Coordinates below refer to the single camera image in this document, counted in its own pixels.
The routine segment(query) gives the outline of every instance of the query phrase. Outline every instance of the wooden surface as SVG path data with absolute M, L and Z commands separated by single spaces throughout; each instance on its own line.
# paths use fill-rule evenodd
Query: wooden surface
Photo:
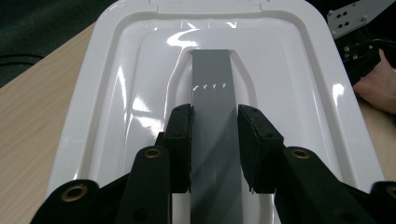
M 92 26 L 0 89 L 0 223 L 29 223 L 43 203 Z M 396 125 L 360 101 L 385 177 L 396 180 Z

